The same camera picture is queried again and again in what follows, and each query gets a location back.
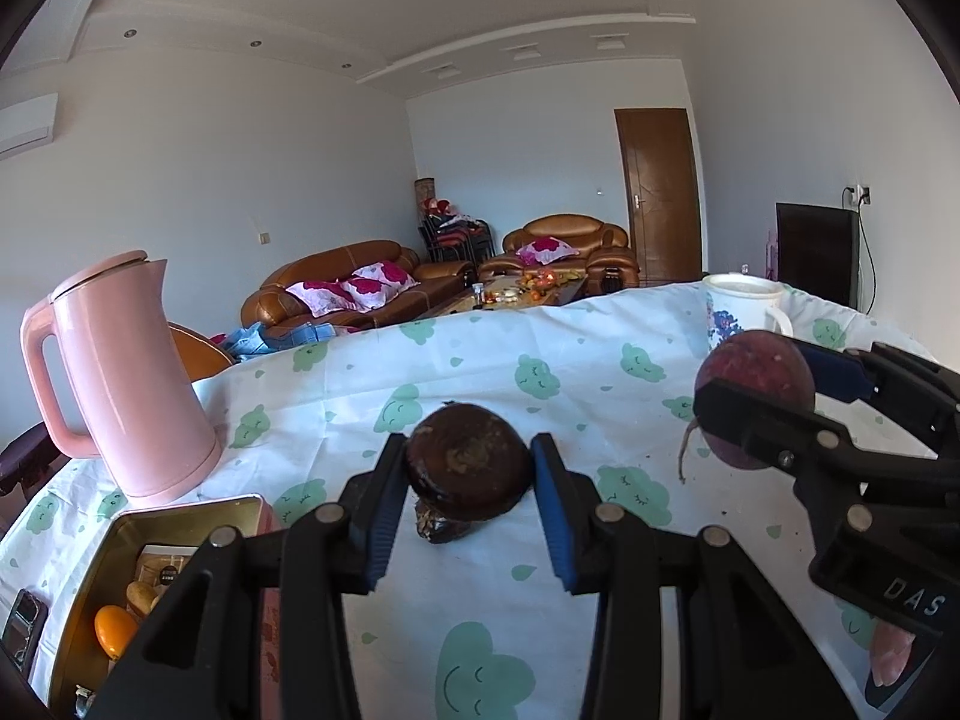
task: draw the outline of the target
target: pink electric kettle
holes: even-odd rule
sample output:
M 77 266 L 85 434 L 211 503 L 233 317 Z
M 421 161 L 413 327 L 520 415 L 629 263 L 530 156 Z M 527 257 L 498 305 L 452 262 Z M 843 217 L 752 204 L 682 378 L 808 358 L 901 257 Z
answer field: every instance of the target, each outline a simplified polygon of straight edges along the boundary
M 102 457 L 134 507 L 198 485 L 220 443 L 176 354 L 160 293 L 167 261 L 128 251 L 80 271 L 23 317 L 20 345 L 40 413 L 64 455 Z M 71 431 L 42 344 L 56 336 L 90 435 Z

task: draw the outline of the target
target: television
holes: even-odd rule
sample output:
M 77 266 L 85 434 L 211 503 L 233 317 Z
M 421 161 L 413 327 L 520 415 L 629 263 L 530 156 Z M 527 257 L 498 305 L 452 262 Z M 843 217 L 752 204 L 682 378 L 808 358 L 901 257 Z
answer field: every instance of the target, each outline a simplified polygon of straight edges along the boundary
M 785 284 L 856 309 L 860 218 L 844 208 L 777 203 L 776 264 Z

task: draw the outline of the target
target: kettle spout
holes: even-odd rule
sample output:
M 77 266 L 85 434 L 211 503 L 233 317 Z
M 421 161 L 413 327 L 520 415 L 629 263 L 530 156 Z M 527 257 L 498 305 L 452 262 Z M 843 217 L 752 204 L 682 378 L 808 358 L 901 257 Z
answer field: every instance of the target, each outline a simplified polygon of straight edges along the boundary
M 147 269 L 147 273 L 150 274 L 150 279 L 154 284 L 155 289 L 157 290 L 158 295 L 163 293 L 163 274 L 166 274 L 167 271 L 167 261 L 166 260 L 148 260 L 143 264 L 144 268 Z

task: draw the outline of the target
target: kettle lid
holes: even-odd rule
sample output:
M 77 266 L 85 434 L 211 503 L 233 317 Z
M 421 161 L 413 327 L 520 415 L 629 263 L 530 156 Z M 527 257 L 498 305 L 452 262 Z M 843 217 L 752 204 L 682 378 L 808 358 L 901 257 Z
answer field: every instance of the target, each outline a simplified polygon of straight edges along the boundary
M 72 290 L 74 287 L 78 287 L 80 284 L 83 284 L 83 282 L 96 278 L 106 271 L 112 271 L 114 268 L 120 268 L 120 266 L 123 265 L 142 262 L 146 259 L 147 252 L 143 250 L 125 251 L 123 254 L 116 254 L 112 257 L 109 257 L 109 259 L 97 263 L 96 265 L 91 265 L 89 268 L 84 268 L 82 271 L 70 276 L 70 278 L 66 281 L 61 282 L 56 287 L 56 290 L 53 290 L 50 293 L 50 300 L 56 300 L 64 293 Z

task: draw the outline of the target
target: leather armchair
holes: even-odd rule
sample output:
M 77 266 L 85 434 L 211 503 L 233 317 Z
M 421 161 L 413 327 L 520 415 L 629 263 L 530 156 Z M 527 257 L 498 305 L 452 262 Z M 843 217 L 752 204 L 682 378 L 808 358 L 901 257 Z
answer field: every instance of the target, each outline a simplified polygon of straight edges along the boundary
M 313 322 L 313 314 L 301 300 L 287 292 L 287 287 L 299 281 L 337 281 L 349 277 L 358 268 L 381 261 L 397 263 L 421 283 L 397 295 L 383 308 L 366 314 L 338 311 L 318 322 L 359 330 L 409 322 L 453 298 L 474 279 L 473 266 L 469 262 L 421 264 L 414 250 L 397 242 L 363 241 L 311 254 L 277 269 L 244 301 L 240 322 L 243 327 L 263 322 L 273 334 L 282 334 L 298 325 Z
M 537 238 L 559 238 L 580 251 L 553 264 L 562 271 L 579 271 L 587 277 L 587 294 L 600 295 L 600 282 L 608 268 L 617 269 L 624 287 L 640 286 L 640 265 L 630 248 L 626 230 L 581 214 L 554 214 L 537 218 L 503 239 L 504 253 L 480 266 L 480 277 L 522 274 L 525 266 L 515 252 Z

